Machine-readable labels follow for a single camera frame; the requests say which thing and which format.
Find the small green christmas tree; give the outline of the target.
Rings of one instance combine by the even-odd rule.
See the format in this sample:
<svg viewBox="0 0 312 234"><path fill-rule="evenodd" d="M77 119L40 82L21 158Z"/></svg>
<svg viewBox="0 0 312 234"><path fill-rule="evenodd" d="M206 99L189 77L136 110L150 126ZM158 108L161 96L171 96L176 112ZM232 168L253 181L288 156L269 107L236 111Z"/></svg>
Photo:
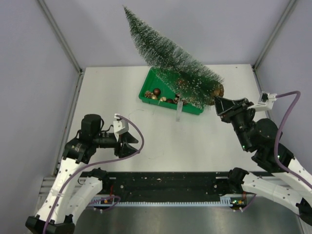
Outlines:
<svg viewBox="0 0 312 234"><path fill-rule="evenodd" d="M170 90L188 104L205 109L224 95L222 77L123 7L139 55Z"/></svg>

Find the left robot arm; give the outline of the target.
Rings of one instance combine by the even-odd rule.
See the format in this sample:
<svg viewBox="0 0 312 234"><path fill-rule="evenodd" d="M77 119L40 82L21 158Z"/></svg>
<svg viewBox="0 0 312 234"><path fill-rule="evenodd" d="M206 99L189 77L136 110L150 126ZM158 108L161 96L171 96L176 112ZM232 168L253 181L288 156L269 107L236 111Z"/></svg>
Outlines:
<svg viewBox="0 0 312 234"><path fill-rule="evenodd" d="M103 130L104 120L100 115L87 114L81 121L76 136L66 143L60 168L43 205L34 216L26 220L26 228L33 234L72 234L76 223L99 193L109 191L111 182L97 166L122 161L140 153L132 147L138 140L129 133L135 124L116 114L110 126L113 132ZM111 148L115 160L90 163L97 149Z"/></svg>

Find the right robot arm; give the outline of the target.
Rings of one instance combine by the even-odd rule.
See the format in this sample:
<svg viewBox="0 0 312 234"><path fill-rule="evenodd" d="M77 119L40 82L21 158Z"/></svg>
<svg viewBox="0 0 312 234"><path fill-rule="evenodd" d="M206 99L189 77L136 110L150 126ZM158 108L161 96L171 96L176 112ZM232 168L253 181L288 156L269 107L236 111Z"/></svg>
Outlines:
<svg viewBox="0 0 312 234"><path fill-rule="evenodd" d="M284 181L288 187L270 183L241 168L229 171L228 188L233 193L248 192L260 195L294 212L305 223L312 223L312 175L304 169L294 154L280 143L282 129L300 93L286 111L280 126L271 119L254 121L256 112L273 108L277 94L263 92L258 104L248 99L230 100L215 97L216 114L230 123L245 152L255 153L252 160L263 170Z"/></svg>

